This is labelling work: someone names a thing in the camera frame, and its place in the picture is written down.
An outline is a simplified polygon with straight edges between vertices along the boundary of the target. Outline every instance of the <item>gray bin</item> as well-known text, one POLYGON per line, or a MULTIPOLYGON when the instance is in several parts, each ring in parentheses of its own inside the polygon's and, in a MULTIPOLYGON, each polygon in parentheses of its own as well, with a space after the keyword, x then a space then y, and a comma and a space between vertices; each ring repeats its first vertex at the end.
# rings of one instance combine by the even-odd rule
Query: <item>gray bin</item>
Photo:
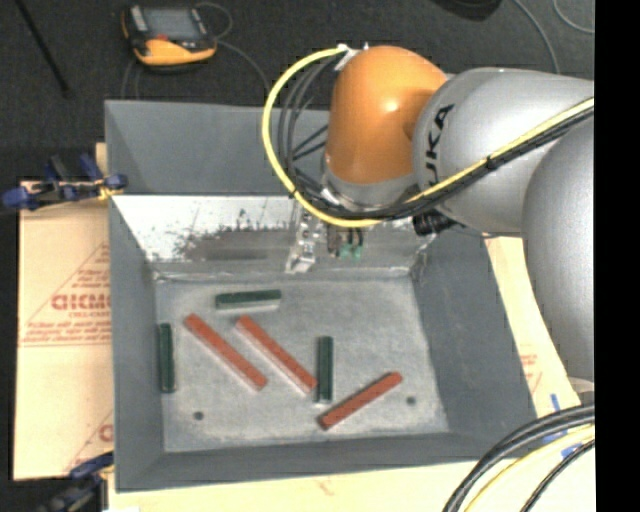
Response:
MULTIPOLYGON (((449 232, 420 249, 410 223, 384 224, 365 233, 358 263, 330 257, 320 237, 309 272, 284 272, 299 212, 265 162, 260 116, 106 103, 109 168, 131 179, 110 204, 118 490, 475 459, 533 419, 481 239, 449 232), (336 403, 385 371, 403 382, 323 431, 315 420, 331 406, 293 389, 237 336, 234 313, 215 309, 217 294, 272 288, 279 305, 252 316, 312 372, 315 339, 334 338, 336 403), (184 328, 191 312, 265 373, 262 391, 184 328), (171 394, 158 384, 161 322, 175 335, 171 394)), ((300 137, 325 121, 305 114, 300 137)))

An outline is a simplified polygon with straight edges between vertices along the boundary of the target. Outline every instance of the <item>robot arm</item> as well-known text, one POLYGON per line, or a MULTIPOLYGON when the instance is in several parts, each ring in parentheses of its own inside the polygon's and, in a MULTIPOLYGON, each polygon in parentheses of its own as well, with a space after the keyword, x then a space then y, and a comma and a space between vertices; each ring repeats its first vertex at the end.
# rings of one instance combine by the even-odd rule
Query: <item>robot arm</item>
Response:
POLYGON ((314 192, 280 165, 268 122, 274 94, 314 58, 285 73, 263 118, 267 154, 293 197, 337 226, 437 211, 450 223, 523 237, 568 374, 593 382, 593 82, 498 68, 447 77, 402 48, 363 50, 336 80, 314 192))

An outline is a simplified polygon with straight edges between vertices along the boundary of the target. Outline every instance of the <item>black floor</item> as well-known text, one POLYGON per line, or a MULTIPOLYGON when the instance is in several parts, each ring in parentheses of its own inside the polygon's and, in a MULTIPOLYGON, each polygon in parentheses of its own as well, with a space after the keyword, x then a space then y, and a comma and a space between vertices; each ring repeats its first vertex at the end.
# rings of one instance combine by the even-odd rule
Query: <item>black floor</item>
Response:
MULTIPOLYGON (((450 73, 479 66, 508 66, 592 79, 594 35, 585 27, 592 26, 593 1, 487 0, 486 9, 469 7, 473 2, 468 0, 219 3, 233 16, 233 30, 225 41, 251 56, 273 82, 298 58, 338 42, 357 47, 366 42, 403 46, 450 73)), ((103 101, 107 98, 138 94, 141 98, 222 104, 264 102, 258 73, 225 47, 195 73, 141 73, 138 77, 133 69, 127 75, 131 54, 119 25, 126 2, 22 0, 71 89, 72 96, 65 98, 18 3, 0 2, 0 191, 15 186, 20 177, 41 176, 46 159, 54 153, 71 161, 80 151, 93 148, 104 137, 103 101)), ((140 3, 184 4, 170 0, 140 3)), ((211 6, 202 10, 214 31, 224 29, 226 20, 220 11, 211 6)), ((64 484, 10 480, 16 237, 15 216, 1 212, 0 512, 32 510, 64 484)))

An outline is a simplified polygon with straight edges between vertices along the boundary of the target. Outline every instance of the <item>yellow device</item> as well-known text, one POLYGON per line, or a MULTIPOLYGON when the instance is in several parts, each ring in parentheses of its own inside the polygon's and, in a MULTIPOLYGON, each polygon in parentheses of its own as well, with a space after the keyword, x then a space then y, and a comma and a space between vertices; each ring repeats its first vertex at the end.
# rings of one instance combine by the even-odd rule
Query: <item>yellow device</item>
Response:
POLYGON ((122 30, 136 58, 159 71, 202 64, 217 42, 194 7, 140 7, 122 12, 122 30))

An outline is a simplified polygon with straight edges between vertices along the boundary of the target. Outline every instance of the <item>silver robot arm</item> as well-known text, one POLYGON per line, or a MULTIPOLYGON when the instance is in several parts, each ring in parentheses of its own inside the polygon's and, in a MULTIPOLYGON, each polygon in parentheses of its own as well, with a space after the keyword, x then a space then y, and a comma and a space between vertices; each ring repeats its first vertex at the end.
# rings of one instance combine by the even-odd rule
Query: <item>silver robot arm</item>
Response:
MULTIPOLYGON (((535 71, 474 69, 423 109, 413 166, 424 190, 594 95, 594 83, 535 71)), ((569 377, 594 382, 593 142, 588 118, 490 173, 437 209, 463 225, 523 238, 540 312, 569 377)))

